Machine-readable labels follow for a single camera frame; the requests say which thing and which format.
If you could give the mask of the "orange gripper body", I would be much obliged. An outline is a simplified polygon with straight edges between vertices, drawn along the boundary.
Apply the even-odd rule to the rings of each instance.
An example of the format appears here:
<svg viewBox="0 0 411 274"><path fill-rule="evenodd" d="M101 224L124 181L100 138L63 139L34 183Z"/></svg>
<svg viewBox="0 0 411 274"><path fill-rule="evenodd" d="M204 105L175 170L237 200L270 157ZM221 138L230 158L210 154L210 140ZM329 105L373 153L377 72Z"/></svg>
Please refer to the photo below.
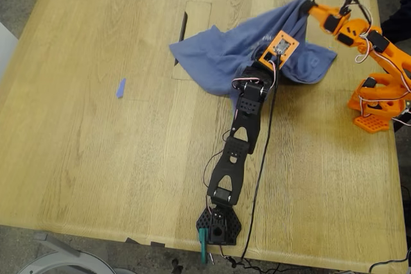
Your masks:
<svg viewBox="0 0 411 274"><path fill-rule="evenodd" d="M322 16L312 16L318 20L320 27L327 33L336 35L342 26L346 23L344 9L341 7L330 7L319 4L323 9Z"/></svg>

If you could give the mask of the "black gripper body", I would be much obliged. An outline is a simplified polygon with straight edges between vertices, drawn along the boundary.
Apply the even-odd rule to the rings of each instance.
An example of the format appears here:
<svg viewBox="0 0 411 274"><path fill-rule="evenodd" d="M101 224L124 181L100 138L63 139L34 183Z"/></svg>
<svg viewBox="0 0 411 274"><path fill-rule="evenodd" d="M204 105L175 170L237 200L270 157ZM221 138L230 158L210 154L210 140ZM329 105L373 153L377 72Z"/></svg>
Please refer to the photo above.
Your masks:
<svg viewBox="0 0 411 274"><path fill-rule="evenodd" d="M275 72L272 68L268 68L260 62L253 62L251 65L246 66L241 77L252 79L263 85L274 85L276 81Z"/></svg>

